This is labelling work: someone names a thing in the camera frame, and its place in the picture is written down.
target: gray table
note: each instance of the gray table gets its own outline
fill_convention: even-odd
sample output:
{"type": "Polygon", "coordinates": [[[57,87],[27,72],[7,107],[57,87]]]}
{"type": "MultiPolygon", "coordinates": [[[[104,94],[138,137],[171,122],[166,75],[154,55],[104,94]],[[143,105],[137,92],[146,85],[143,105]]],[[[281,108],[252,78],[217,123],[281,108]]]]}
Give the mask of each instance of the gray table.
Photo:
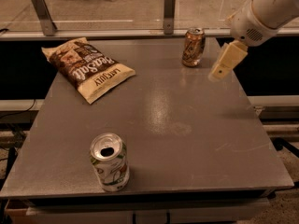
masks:
{"type": "Polygon", "coordinates": [[[199,68],[181,65],[180,38],[92,44],[137,75],[88,105],[58,74],[1,198],[169,210],[200,207],[200,200],[225,206],[236,197],[246,206],[293,185],[235,75],[208,81],[220,50],[215,39],[206,41],[199,68]],[[131,177],[120,192],[103,192],[89,161],[91,141],[106,132],[128,146],[131,177]]]}

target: chip bag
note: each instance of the chip bag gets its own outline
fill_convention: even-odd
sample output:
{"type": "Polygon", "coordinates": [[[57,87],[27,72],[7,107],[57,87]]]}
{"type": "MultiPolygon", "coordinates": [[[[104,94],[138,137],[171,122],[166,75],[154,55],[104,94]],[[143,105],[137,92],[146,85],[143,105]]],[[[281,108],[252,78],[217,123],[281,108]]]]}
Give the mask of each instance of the chip bag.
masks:
{"type": "Polygon", "coordinates": [[[56,48],[42,48],[54,65],[92,104],[111,88],[119,85],[135,70],[101,53],[85,37],[67,41],[56,48]]]}

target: silver can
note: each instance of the silver can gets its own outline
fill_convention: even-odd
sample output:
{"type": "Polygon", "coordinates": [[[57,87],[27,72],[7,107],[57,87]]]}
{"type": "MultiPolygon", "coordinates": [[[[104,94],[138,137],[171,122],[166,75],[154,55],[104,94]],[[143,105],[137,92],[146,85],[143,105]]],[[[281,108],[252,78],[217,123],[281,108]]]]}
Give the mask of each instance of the silver can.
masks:
{"type": "Polygon", "coordinates": [[[117,191],[127,184],[130,170],[127,147],[114,133],[95,137],[91,145],[91,162],[103,190],[117,191]]]}

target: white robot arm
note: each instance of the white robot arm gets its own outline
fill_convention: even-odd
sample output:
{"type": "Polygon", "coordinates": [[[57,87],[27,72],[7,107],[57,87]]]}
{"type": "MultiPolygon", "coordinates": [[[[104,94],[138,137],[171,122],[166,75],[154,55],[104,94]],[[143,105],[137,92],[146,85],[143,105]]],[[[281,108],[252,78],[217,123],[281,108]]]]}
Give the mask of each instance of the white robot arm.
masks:
{"type": "Polygon", "coordinates": [[[235,41],[222,47],[209,79],[218,81],[224,78],[246,57],[248,47],[260,46],[297,17],[299,0],[247,0],[227,20],[235,41]]]}

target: aluminum can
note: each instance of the aluminum can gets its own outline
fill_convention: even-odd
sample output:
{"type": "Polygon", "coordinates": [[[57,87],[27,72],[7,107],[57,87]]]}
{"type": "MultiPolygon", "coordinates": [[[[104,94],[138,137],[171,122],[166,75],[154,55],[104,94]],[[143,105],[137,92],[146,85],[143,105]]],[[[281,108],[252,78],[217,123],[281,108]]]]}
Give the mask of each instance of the aluminum can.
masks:
{"type": "Polygon", "coordinates": [[[103,133],[92,141],[91,162],[103,190],[117,191],[130,177],[127,147],[114,133],[103,133]]]}
{"type": "Polygon", "coordinates": [[[190,28],[185,35],[182,63],[194,67],[200,63],[205,49],[206,35],[202,28],[190,28]]]}

